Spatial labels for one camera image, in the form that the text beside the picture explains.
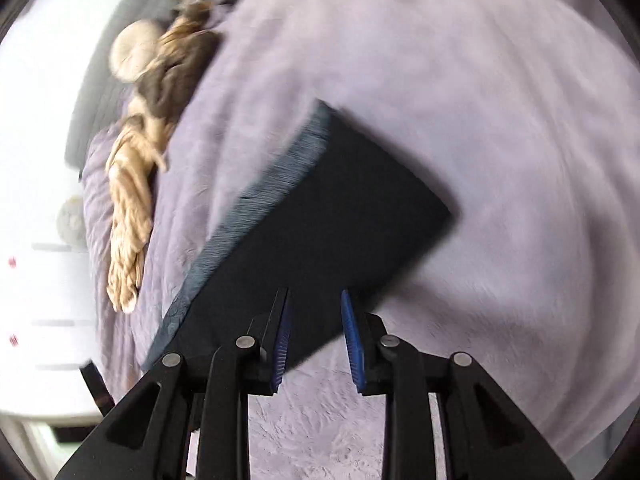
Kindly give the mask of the black pants patterned side stripe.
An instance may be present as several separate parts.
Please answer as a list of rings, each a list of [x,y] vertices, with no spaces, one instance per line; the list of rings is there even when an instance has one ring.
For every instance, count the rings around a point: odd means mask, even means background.
[[[195,259],[146,356],[209,356],[291,294],[288,365],[342,330],[340,296],[372,309],[454,220],[447,205],[336,110],[318,103],[293,145],[235,202]]]

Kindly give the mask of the round white plush toy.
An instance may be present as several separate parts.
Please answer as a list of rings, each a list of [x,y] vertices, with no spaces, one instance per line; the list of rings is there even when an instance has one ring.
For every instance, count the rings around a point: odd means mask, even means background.
[[[78,252],[87,249],[84,201],[80,195],[70,197],[61,206],[56,225],[58,235],[67,246]]]

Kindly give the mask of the cream striped garment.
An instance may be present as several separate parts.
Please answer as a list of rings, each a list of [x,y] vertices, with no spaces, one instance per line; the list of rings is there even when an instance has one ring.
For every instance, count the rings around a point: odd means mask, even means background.
[[[170,129],[161,119],[134,113],[122,121],[105,163],[113,203],[107,296],[115,311],[134,312],[153,229],[152,172],[167,169]]]

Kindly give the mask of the lavender embossed bed blanket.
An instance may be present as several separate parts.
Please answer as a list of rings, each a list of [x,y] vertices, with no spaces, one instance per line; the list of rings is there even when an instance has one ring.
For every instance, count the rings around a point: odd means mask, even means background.
[[[84,171],[96,365],[115,398],[192,264],[318,103],[423,181],[454,217],[375,304],[395,335],[468,352],[563,460],[639,395],[639,72],[560,0],[210,0],[221,46],[154,182],[134,312],[106,279],[113,207]],[[250,404],[261,479],[372,479],[383,403],[348,379],[341,334]]]

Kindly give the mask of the round cream pillow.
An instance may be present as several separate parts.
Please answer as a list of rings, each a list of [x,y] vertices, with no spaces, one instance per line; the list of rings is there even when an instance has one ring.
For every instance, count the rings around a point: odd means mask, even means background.
[[[163,29],[156,21],[139,20],[124,28],[111,46],[108,64],[114,77],[134,82],[155,58]]]

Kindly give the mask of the brown grey garment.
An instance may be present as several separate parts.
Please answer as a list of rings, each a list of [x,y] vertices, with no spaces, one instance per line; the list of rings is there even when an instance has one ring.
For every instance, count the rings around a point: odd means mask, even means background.
[[[168,124],[178,122],[220,44],[221,34],[205,27],[210,0],[175,0],[176,18],[157,41],[156,57],[136,81],[146,108]]]

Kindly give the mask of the grey quilted headboard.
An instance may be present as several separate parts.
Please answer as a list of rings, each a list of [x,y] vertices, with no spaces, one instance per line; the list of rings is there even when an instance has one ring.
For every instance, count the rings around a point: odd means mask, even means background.
[[[140,18],[157,18],[166,24],[173,8],[172,0],[119,0],[93,52],[70,120],[65,150],[68,166],[76,170],[84,168],[93,137],[119,118],[127,90],[108,65],[113,41],[126,26]]]

